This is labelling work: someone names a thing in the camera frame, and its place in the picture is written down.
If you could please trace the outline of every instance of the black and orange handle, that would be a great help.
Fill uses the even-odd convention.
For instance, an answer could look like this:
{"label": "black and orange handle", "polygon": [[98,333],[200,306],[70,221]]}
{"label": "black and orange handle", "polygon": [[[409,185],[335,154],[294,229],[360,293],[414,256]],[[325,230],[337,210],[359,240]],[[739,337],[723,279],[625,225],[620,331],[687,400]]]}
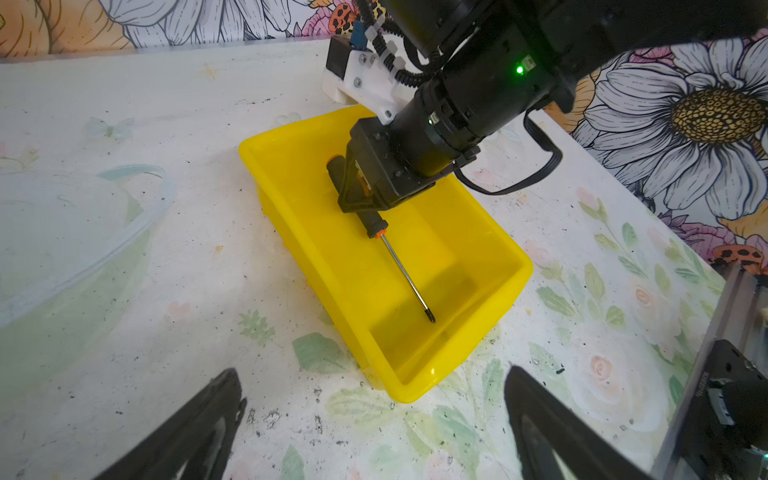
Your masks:
{"label": "black and orange handle", "polygon": [[[331,181],[333,182],[336,191],[340,192],[342,185],[344,185],[345,182],[344,175],[346,173],[346,160],[341,155],[331,158],[326,165],[326,169],[328,169],[328,176],[331,177]],[[362,197],[365,195],[365,191],[359,182],[349,182],[348,185],[352,185],[352,188],[354,189],[359,188],[359,192],[354,192],[355,196]],[[386,220],[384,220],[381,215],[379,215],[379,212],[362,211],[356,212],[356,214],[362,222],[362,225],[366,228],[368,238],[379,238],[386,233],[389,224],[386,223]]]}

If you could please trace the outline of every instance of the floral tablecloth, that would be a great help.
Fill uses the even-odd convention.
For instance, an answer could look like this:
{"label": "floral tablecloth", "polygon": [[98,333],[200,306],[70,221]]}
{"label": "floral tablecloth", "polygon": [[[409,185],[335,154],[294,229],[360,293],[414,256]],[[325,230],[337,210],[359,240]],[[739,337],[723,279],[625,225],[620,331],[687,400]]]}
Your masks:
{"label": "floral tablecloth", "polygon": [[[119,322],[0,418],[0,476],[90,478],[231,366],[248,408],[226,478],[519,478],[502,400],[511,365],[650,468],[723,280],[534,113],[562,165],[522,192],[476,197],[534,275],[439,387],[393,402],[357,369],[235,150],[338,107],[319,93],[325,50],[304,41],[0,65],[0,156],[11,159],[0,166],[95,174],[140,161],[177,185],[138,251],[135,292],[115,296]],[[547,159],[520,119],[482,149],[467,170],[486,187]]]}
{"label": "floral tablecloth", "polygon": [[[496,156],[514,163],[535,148],[515,133],[522,131],[516,123],[484,145],[483,164],[473,169],[479,181],[500,187],[515,166],[492,173]],[[508,230],[536,267],[515,306],[461,367],[419,401],[392,402],[365,382],[322,315],[324,326],[289,348],[306,389],[302,406],[253,407],[230,475],[259,478],[274,468],[280,478],[519,478],[502,398],[511,365],[524,366],[650,469],[724,281],[618,183],[594,175],[596,164],[566,158],[540,186],[500,200],[478,196],[502,225],[525,225]],[[599,184],[589,181],[593,175]],[[240,325],[264,348],[279,328],[251,313]],[[289,420],[296,410],[299,419]],[[278,422],[293,433],[282,450],[262,440]]]}

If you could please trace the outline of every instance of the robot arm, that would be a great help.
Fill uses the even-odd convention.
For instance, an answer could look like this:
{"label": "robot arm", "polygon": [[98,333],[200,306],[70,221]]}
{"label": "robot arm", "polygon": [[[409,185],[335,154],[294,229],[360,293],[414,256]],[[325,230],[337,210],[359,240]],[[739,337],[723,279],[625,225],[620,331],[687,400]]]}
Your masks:
{"label": "robot arm", "polygon": [[[342,189],[339,205],[345,212],[387,210],[450,173],[468,183],[459,169],[475,159],[484,137],[520,113],[552,101],[569,112],[578,80],[615,55],[632,48],[751,33],[764,23],[766,11],[761,0],[382,3],[394,22],[374,21],[369,0],[357,0],[366,37],[376,50],[365,55],[372,55],[372,63],[389,73],[384,90],[394,81],[417,89],[402,109],[387,107],[391,121],[380,114],[360,120],[350,131],[346,179],[355,181],[362,173],[370,196],[350,198]],[[403,68],[404,61],[380,35],[382,26],[404,37],[411,59],[416,49],[432,59],[424,72]],[[351,58],[359,55],[356,48],[361,46],[332,40],[329,65],[336,66],[336,76],[345,78]],[[559,162],[559,150],[534,122],[525,120],[528,133],[553,152],[552,159],[528,179],[493,194],[536,183]]]}

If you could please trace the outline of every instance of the pink flower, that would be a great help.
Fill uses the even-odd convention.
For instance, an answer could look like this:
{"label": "pink flower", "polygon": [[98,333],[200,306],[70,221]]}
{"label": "pink flower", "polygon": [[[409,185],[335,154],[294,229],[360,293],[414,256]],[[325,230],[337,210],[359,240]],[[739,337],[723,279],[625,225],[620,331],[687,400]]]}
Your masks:
{"label": "pink flower", "polygon": [[424,469],[427,480],[461,480],[465,477],[464,469],[449,454],[438,450],[427,458]]}
{"label": "pink flower", "polygon": [[179,305],[179,303],[174,300],[173,302],[168,305],[168,313],[170,313],[173,316],[183,316],[190,312],[192,307],[190,306],[189,302],[185,302],[182,305]]}
{"label": "pink flower", "polygon": [[658,347],[665,359],[671,361],[679,345],[675,338],[680,335],[677,312],[661,292],[648,285],[637,284],[633,291],[635,301],[631,303],[632,313],[643,329],[643,335],[651,345]]}
{"label": "pink flower", "polygon": [[637,337],[606,329],[599,322],[571,328],[570,374],[564,378],[574,404],[604,425],[625,425],[635,432],[655,432],[666,425],[666,382]]}
{"label": "pink flower", "polygon": [[635,63],[663,63],[674,67],[674,54],[669,47],[639,48],[629,57]]}
{"label": "pink flower", "polygon": [[349,467],[346,471],[346,480],[362,480],[362,477],[357,468]]}
{"label": "pink flower", "polygon": [[537,265],[544,268],[552,265],[553,259],[549,252],[546,249],[541,248],[533,240],[526,240],[523,246],[523,250],[525,250],[531,260],[533,260],[533,262]]}
{"label": "pink flower", "polygon": [[645,230],[645,233],[647,233],[651,243],[655,245],[656,248],[658,248],[662,252],[665,251],[669,246],[669,243],[667,242],[667,238],[658,229],[653,227],[648,227],[648,229]]}
{"label": "pink flower", "polygon": [[766,255],[768,255],[768,242],[763,240],[760,235],[752,235],[746,239],[746,244],[763,253],[763,264],[760,265],[760,269],[762,270],[768,266],[768,258],[766,258]]}
{"label": "pink flower", "polygon": [[680,228],[689,233],[686,235],[685,241],[690,245],[690,248],[707,261],[714,257],[712,250],[723,245],[736,243],[736,235],[726,227],[710,227],[703,223],[683,223]]}
{"label": "pink flower", "polygon": [[304,26],[300,31],[296,32],[299,24],[293,28],[293,36],[298,37],[315,37],[319,35],[332,35],[333,33],[328,28],[328,19],[333,15],[333,11],[328,7],[320,7],[315,10],[315,15],[312,15],[304,22]]}
{"label": "pink flower", "polygon": [[576,190],[576,197],[578,198],[578,201],[582,202],[587,207],[590,207],[592,210],[600,210],[600,202],[598,202],[598,199],[585,188],[579,187]]}

